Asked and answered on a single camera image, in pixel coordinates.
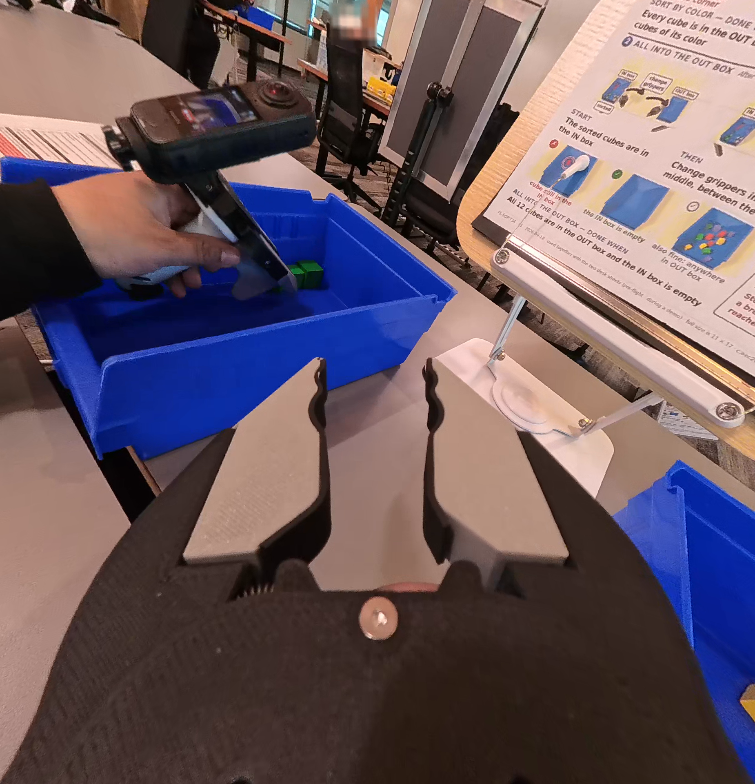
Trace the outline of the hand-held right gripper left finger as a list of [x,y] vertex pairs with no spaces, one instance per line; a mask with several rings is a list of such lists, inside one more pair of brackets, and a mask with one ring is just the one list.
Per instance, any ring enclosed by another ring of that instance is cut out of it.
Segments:
[[313,358],[234,428],[186,564],[311,563],[331,535],[326,361]]

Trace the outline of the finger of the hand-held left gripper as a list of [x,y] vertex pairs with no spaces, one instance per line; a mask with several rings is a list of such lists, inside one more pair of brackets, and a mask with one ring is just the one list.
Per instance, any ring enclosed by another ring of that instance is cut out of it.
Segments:
[[196,218],[183,227],[185,232],[221,238],[235,247],[273,245],[276,249],[220,172],[188,177],[183,188],[199,207]]
[[296,293],[298,283],[273,245],[237,245],[240,263],[233,298],[248,300],[274,289]]

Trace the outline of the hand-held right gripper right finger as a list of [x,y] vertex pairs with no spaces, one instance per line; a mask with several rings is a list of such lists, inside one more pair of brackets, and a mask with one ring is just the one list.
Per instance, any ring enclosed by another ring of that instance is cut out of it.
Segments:
[[468,562],[487,589],[512,564],[561,566],[568,548],[515,427],[437,358],[428,403],[422,531],[437,564]]

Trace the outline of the blue plastic bin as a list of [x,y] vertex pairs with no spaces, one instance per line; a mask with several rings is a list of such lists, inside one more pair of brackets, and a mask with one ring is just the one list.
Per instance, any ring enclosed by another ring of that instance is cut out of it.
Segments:
[[755,511],[683,462],[613,515],[664,588],[755,782]]
[[314,358],[329,388],[404,362],[456,290],[335,195],[232,183],[286,264],[319,289],[232,296],[233,270],[184,299],[135,301],[112,281],[33,314],[98,457],[152,458],[233,426]]

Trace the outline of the person's left forearm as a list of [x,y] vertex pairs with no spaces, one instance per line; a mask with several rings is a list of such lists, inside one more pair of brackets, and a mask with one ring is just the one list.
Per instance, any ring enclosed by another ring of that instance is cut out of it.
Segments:
[[0,184],[0,322],[101,285],[51,187]]

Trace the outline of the person's left hand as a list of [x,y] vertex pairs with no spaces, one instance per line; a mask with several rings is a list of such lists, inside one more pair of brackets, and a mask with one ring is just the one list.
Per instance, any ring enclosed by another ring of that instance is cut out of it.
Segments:
[[182,228],[199,215],[178,185],[158,184],[143,172],[90,177],[52,192],[89,261],[102,279],[134,278],[164,267],[185,269],[166,281],[178,298],[202,285],[200,270],[235,267],[239,250],[220,238]]

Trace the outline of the wooden desk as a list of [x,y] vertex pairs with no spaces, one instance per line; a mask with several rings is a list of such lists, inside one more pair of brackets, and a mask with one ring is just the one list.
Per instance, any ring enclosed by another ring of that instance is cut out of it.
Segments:
[[[298,70],[302,78],[306,79],[307,77],[314,77],[317,79],[318,87],[315,98],[315,117],[317,120],[320,120],[326,99],[328,83],[327,73],[319,69],[315,64],[312,64],[302,58],[299,58],[297,63]],[[365,107],[367,107],[372,114],[377,115],[384,121],[389,118],[392,108],[390,103],[386,103],[373,93],[369,93],[367,90],[363,90],[363,102]]]
[[244,35],[247,38],[248,45],[246,49],[246,82],[254,82],[257,77],[258,47],[260,45],[273,52],[277,52],[280,55],[278,72],[281,74],[285,45],[290,43],[290,40],[285,35],[275,33],[274,31],[270,31],[269,29],[258,24],[254,24],[240,16],[236,11],[222,9],[208,1],[198,3],[204,12],[217,25],[224,27],[224,29],[227,31],[226,35],[228,36],[229,40],[233,42],[232,49],[234,51],[234,61],[239,59],[239,36]]

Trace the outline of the black office chair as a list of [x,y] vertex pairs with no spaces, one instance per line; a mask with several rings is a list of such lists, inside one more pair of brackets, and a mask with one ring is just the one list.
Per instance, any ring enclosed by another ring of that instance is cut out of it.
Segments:
[[220,38],[203,3],[149,1],[141,43],[198,89],[207,89],[220,50]]
[[[361,197],[378,209],[379,204],[354,182],[355,171],[367,175],[378,160],[384,125],[371,123],[371,110],[363,97],[363,45],[345,38],[331,22],[326,25],[327,93],[317,126],[319,152],[315,173],[342,189],[349,201]],[[326,174],[326,161],[333,156],[348,165],[346,177]]]
[[401,233],[408,238],[417,229],[429,239],[428,254],[436,246],[460,250],[457,216],[466,191],[486,165],[520,113],[508,103],[497,103],[480,137],[470,138],[463,157],[454,165],[453,178],[433,175],[427,159],[440,144],[438,125],[453,103],[450,87],[431,82],[413,131],[405,158],[400,164],[383,208],[382,221],[394,228],[402,219]]

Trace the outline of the striped paper sheet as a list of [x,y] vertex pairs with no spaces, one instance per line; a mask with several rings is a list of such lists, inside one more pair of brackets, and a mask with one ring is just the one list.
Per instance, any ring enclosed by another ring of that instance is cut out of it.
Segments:
[[53,168],[118,170],[98,123],[0,113],[0,180],[6,158]]

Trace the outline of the printed paper label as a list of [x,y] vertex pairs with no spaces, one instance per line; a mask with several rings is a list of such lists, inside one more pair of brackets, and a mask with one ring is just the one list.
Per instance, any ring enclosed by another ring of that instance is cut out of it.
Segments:
[[718,440],[718,436],[711,433],[707,428],[697,423],[667,401],[660,402],[657,422],[660,426],[677,437],[706,441]]

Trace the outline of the grey partition panel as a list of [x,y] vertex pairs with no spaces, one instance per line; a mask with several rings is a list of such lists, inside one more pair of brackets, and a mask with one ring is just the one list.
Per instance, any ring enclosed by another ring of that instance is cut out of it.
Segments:
[[453,103],[438,125],[431,173],[453,178],[470,138],[478,139],[540,22],[547,2],[424,1],[403,62],[380,154],[400,167],[426,89],[440,82]]

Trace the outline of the black backing board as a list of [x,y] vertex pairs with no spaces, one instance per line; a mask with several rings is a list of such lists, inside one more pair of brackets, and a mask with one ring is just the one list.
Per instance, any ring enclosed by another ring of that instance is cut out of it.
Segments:
[[485,211],[471,222],[471,228],[497,247],[502,246],[511,234],[510,230],[506,230],[494,221],[489,220]]

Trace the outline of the printed instruction sheet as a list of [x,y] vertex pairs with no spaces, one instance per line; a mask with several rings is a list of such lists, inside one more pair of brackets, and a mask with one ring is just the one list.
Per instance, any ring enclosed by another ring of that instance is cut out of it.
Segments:
[[755,1],[633,2],[483,215],[755,380]]

